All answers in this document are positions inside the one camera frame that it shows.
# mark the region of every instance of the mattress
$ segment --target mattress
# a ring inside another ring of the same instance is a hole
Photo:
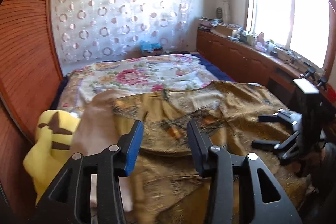
[[[232,81],[201,55],[174,54],[94,63],[73,71],[57,109],[79,116],[98,93],[116,90],[116,98],[169,90],[198,89],[214,80]]]

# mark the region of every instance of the window frame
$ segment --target window frame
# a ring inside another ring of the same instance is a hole
[[[254,3],[256,0],[250,1],[250,0],[246,0],[246,9],[245,9],[245,23],[244,23],[244,29],[247,30],[247,23],[249,20],[249,10],[252,10],[252,20],[251,20],[251,27],[253,25],[253,19],[255,18],[254,15]],[[291,37],[292,37],[292,32],[293,32],[293,24],[291,24],[291,30],[290,30],[290,34],[288,36],[288,41],[286,43],[286,46],[281,45],[282,47],[286,47],[286,49],[294,52],[296,55],[300,56],[302,58],[303,61],[308,62],[310,64],[312,64],[315,68],[317,68],[318,72],[321,72],[322,74],[325,75],[325,77],[328,79],[330,76],[330,72],[334,63],[334,59],[335,59],[335,50],[336,50],[336,16],[335,16],[335,12],[332,8],[332,6],[329,3],[329,19],[330,19],[330,23],[329,23],[329,39],[328,39],[328,45],[327,45],[327,51],[325,53],[325,60],[323,63],[323,67],[319,68],[318,66],[316,66],[315,64],[313,64],[310,60],[307,60],[305,57],[303,57],[301,54],[289,49],[289,45],[290,45],[290,41],[291,41]]]

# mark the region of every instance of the window pane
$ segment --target window pane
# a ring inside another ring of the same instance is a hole
[[[328,38],[328,0],[295,0],[295,18],[290,49],[322,68]]]
[[[257,0],[255,33],[263,32],[265,39],[286,45],[290,31],[292,0]]]

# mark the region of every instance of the cardboard box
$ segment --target cardboard box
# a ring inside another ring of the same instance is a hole
[[[216,26],[216,32],[219,32],[223,35],[226,35],[227,37],[230,37],[232,35],[232,30],[228,27],[225,27],[223,25],[217,25]]]

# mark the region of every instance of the brown garment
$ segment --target brown garment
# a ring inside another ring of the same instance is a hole
[[[261,86],[216,81],[197,90],[164,90],[119,99],[108,92],[98,94],[86,108],[74,137],[73,152],[81,147],[81,152],[98,153],[128,133],[135,119],[144,121],[141,150],[130,176],[133,209],[141,224],[203,223],[209,181],[197,175],[190,156],[186,125],[191,118],[214,144],[237,155],[252,151],[254,139],[284,141],[289,136],[281,124],[258,122],[258,115],[285,108]],[[253,152],[297,206],[304,196],[306,180],[279,166],[271,153]],[[238,204],[235,183],[235,219]]]

